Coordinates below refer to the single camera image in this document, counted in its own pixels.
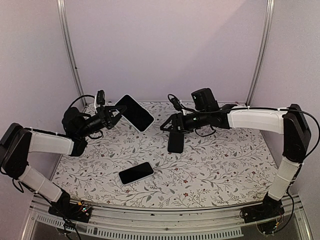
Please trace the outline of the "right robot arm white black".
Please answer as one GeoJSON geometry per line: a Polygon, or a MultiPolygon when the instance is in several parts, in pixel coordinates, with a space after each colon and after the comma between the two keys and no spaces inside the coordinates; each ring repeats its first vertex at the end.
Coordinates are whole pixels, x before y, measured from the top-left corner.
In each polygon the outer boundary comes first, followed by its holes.
{"type": "Polygon", "coordinates": [[[202,88],[191,93],[195,109],[186,108],[169,94],[168,99],[178,113],[172,114],[160,130],[169,132],[168,152],[182,153],[184,135],[201,127],[221,129],[255,129],[283,135],[283,153],[274,182],[266,193],[258,213],[269,218],[278,210],[281,199],[294,182],[310,151],[311,130],[298,104],[287,108],[250,107],[236,104],[218,105],[212,90],[202,88]]]}

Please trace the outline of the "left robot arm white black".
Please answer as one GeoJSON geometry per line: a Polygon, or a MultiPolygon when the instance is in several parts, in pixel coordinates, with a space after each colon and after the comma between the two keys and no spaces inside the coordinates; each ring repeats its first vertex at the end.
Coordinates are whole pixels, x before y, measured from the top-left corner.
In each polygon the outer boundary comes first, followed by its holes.
{"type": "Polygon", "coordinates": [[[87,147],[86,138],[104,128],[112,129],[126,109],[124,105],[101,105],[96,114],[90,115],[69,107],[62,119],[65,134],[12,123],[0,140],[0,172],[46,198],[63,217],[70,217],[75,211],[70,195],[31,167],[28,155],[51,153],[79,157],[87,147]]]}

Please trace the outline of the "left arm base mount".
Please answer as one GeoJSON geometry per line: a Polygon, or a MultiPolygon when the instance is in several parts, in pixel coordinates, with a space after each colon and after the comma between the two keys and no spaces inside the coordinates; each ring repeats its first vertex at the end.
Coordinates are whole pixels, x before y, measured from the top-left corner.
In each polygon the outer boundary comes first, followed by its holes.
{"type": "Polygon", "coordinates": [[[88,223],[92,214],[92,206],[84,203],[84,201],[72,203],[69,198],[60,198],[57,202],[50,203],[48,213],[57,217],[88,223]]]}

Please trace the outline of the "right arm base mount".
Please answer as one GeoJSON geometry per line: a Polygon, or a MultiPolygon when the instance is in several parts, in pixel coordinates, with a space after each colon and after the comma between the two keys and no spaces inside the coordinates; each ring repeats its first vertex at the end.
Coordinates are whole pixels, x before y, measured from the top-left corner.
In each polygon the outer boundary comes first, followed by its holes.
{"type": "Polygon", "coordinates": [[[261,204],[243,207],[239,216],[246,224],[271,219],[259,223],[257,229],[263,235],[272,235],[282,223],[284,213],[285,210],[281,200],[264,200],[261,204]]]}

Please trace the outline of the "light blue cased phone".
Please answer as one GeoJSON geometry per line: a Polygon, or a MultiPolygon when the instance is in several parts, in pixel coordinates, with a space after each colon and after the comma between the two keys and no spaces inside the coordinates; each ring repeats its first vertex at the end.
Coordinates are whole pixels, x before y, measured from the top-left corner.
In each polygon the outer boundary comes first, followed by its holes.
{"type": "Polygon", "coordinates": [[[119,99],[115,106],[126,106],[121,115],[140,133],[144,133],[155,121],[150,112],[129,94],[119,99]]]}

